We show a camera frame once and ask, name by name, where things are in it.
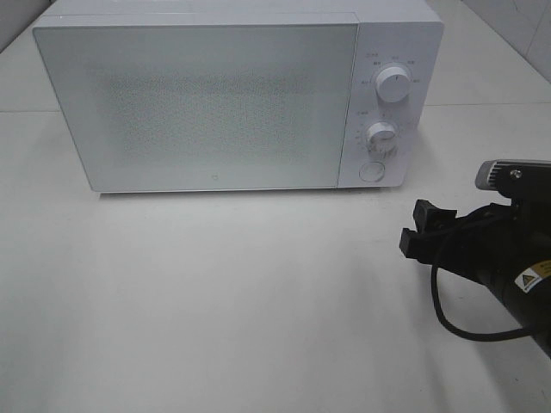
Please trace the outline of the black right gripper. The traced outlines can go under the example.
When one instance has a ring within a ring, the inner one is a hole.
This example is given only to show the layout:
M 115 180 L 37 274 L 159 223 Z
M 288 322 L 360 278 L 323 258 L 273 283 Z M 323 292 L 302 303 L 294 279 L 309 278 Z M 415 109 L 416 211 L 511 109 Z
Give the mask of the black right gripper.
M 456 210 L 421 199 L 412 213 L 417 228 L 444 228 L 455 222 L 456 215 Z M 533 202 L 490 204 L 459 219 L 444 241 L 442 231 L 403 229 L 399 249 L 406 258 L 434 262 L 435 270 L 459 275 L 512 274 L 538 260 L 536 223 Z

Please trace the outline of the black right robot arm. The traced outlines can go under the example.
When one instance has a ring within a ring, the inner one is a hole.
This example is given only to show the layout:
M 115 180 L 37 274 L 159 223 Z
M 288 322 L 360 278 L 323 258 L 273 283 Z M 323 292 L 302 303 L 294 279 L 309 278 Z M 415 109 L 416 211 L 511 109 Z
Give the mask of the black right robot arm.
M 413 209 L 415 229 L 403 229 L 405 257 L 430 266 L 436 318 L 452 334 L 474 342 L 530 337 L 550 352 L 550 211 L 539 202 L 491 203 L 460 217 L 427 200 Z M 474 333 L 445 316 L 438 289 L 444 269 L 485 287 L 518 322 L 518 328 Z

